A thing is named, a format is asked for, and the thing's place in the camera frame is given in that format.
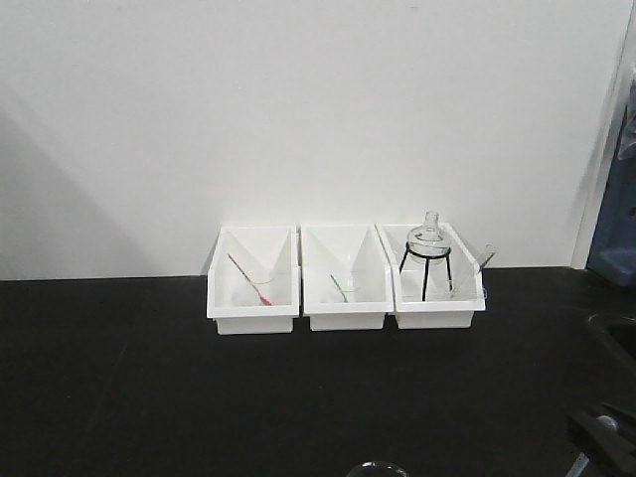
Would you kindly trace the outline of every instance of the black countertop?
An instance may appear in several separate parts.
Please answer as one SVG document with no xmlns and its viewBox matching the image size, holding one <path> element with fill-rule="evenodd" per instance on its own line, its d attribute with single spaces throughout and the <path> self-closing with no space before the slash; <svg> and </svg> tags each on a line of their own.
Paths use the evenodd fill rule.
<svg viewBox="0 0 636 477">
<path fill-rule="evenodd" d="M 567 413 L 636 402 L 586 326 L 636 299 L 567 268 L 484 282 L 470 329 L 224 337 L 202 277 L 2 282 L 0 475 L 564 475 Z"/>
</svg>

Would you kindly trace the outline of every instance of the red-tipped rod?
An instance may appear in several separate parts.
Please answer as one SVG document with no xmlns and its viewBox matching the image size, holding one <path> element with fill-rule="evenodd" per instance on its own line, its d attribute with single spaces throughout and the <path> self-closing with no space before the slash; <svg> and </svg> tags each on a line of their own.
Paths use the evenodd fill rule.
<svg viewBox="0 0 636 477">
<path fill-rule="evenodd" d="M 228 257 L 230 258 L 230 260 L 232 261 L 232 263 L 234 265 L 237 266 L 238 271 L 242 274 L 242 276 L 245 278 L 245 280 L 247 280 L 247 283 L 249 283 L 251 285 L 251 287 L 254 289 L 254 291 L 256 292 L 256 294 L 258 295 L 258 299 L 260 299 L 260 302 L 265 305 L 265 306 L 273 306 L 273 304 L 271 303 L 271 301 L 269 301 L 267 298 L 265 298 L 264 296 L 262 296 L 260 294 L 260 291 L 258 290 L 258 288 L 256 288 L 256 285 L 254 284 L 253 281 L 251 281 L 251 279 L 247 276 L 247 273 L 245 273 L 243 271 L 243 269 L 240 267 L 240 265 L 237 263 L 236 260 L 234 260 L 234 258 L 228 253 Z"/>
</svg>

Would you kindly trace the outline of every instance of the blue container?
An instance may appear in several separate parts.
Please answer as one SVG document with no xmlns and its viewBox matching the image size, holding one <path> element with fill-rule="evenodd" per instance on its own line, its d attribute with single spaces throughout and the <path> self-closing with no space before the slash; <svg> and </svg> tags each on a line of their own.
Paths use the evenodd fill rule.
<svg viewBox="0 0 636 477">
<path fill-rule="evenodd" d="M 621 286 L 636 286 L 636 87 L 612 160 L 587 267 Z"/>
</svg>

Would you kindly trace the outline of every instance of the black wire stand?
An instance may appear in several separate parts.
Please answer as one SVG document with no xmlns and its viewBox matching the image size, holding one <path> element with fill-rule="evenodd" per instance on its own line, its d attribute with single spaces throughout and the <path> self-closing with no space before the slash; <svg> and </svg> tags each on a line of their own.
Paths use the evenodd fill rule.
<svg viewBox="0 0 636 477">
<path fill-rule="evenodd" d="M 453 279 L 450 273 L 450 247 L 448 248 L 448 251 L 446 253 L 443 253 L 440 255 L 422 255 L 421 253 L 417 253 L 416 251 L 411 250 L 407 242 L 406 250 L 404 251 L 404 256 L 401 258 L 401 263 L 399 264 L 399 273 L 401 273 L 401 270 L 404 268 L 406 257 L 409 254 L 426 260 L 426 262 L 424 263 L 424 279 L 423 279 L 423 284 L 421 287 L 421 301 L 426 301 L 426 285 L 428 284 L 428 268 L 430 266 L 431 260 L 446 258 L 446 272 L 448 273 L 448 287 L 450 288 L 450 291 L 453 291 Z"/>
</svg>

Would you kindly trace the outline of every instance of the white plastic tray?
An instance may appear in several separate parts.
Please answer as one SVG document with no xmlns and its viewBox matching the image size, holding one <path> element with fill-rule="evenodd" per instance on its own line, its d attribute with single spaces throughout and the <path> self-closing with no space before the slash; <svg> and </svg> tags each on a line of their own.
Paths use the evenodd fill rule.
<svg viewBox="0 0 636 477">
<path fill-rule="evenodd" d="M 228 254 L 272 306 L 260 302 Z M 220 335 L 291 332 L 299 290 L 296 226 L 221 228 L 208 272 L 208 318 Z"/>
<path fill-rule="evenodd" d="M 375 227 L 302 226 L 300 238 L 303 312 L 311 329 L 383 328 L 394 304 L 391 268 Z"/>
<path fill-rule="evenodd" d="M 426 301 L 421 301 L 424 265 L 409 257 L 402 273 L 399 272 L 406 236 L 417 224 L 376 226 L 391 264 L 396 320 L 402 329 L 467 328 L 473 313 L 486 309 L 481 272 L 475 258 L 450 224 L 440 226 L 451 239 L 449 258 L 455 291 L 450 293 L 445 260 L 432 260 Z"/>
</svg>

